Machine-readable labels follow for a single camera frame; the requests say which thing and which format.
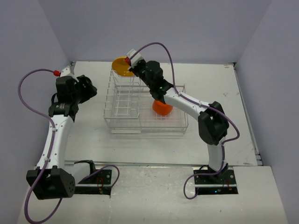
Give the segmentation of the yellow bowl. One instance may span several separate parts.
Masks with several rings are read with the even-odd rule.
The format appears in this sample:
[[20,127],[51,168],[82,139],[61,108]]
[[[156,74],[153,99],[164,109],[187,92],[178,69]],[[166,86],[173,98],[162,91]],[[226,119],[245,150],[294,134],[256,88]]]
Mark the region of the yellow bowl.
[[133,72],[129,71],[130,65],[127,57],[118,57],[112,62],[112,70],[121,77],[133,77]]

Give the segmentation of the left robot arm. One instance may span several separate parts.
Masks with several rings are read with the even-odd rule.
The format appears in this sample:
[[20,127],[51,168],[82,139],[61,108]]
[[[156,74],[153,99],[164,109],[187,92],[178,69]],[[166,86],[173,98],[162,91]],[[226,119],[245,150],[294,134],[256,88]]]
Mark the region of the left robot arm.
[[39,200],[70,198],[76,184],[82,180],[93,183],[97,178],[92,160],[78,161],[66,171],[64,159],[78,105],[94,97],[97,89],[88,77],[81,75],[57,78],[56,90],[49,107],[50,126],[42,156],[36,168],[26,175]]

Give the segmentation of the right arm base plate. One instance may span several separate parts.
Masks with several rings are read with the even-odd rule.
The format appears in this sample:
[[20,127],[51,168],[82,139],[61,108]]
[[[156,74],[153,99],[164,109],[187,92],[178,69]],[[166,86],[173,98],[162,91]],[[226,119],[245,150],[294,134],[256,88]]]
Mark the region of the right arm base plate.
[[199,173],[207,173],[206,167],[194,169],[195,193],[197,195],[236,195],[237,183],[233,168],[228,168],[220,177],[202,176]]

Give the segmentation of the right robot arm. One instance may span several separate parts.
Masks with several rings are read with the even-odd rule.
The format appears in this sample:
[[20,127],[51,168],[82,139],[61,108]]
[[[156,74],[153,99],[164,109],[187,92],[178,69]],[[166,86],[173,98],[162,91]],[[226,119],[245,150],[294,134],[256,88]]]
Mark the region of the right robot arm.
[[128,62],[129,71],[139,77],[149,88],[151,96],[161,102],[174,106],[193,117],[198,122],[199,136],[208,147],[208,175],[213,183],[220,183],[225,178],[227,163],[221,144],[228,132],[228,121],[223,117],[224,111],[220,103],[189,99],[183,92],[176,92],[175,86],[163,77],[163,70],[157,61],[140,60],[135,65]]

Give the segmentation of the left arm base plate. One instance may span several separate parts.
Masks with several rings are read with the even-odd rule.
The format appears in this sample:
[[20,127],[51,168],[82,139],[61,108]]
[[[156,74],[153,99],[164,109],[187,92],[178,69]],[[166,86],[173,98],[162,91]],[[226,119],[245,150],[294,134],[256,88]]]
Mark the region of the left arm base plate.
[[111,177],[112,170],[104,169],[98,174],[76,184],[74,194],[111,195]]

